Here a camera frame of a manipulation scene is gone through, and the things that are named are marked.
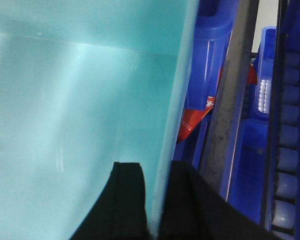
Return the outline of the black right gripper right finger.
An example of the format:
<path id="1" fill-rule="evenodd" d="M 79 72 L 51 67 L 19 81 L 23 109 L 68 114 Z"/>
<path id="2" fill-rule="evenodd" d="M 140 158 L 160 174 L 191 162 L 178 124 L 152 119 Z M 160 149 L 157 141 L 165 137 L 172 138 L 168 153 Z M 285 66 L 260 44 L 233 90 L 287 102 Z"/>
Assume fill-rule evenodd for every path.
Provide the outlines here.
<path id="1" fill-rule="evenodd" d="M 160 240 L 276 240 L 223 200 L 184 161 L 172 161 L 158 238 Z"/>

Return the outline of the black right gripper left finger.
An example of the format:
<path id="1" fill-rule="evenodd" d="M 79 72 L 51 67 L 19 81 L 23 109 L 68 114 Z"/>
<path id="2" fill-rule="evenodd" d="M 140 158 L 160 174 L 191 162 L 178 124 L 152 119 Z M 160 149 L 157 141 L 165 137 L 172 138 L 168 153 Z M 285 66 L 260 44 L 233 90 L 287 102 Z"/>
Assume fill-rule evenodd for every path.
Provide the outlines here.
<path id="1" fill-rule="evenodd" d="M 72 240 L 146 240 L 146 189 L 139 163 L 115 162 L 97 201 Z"/>

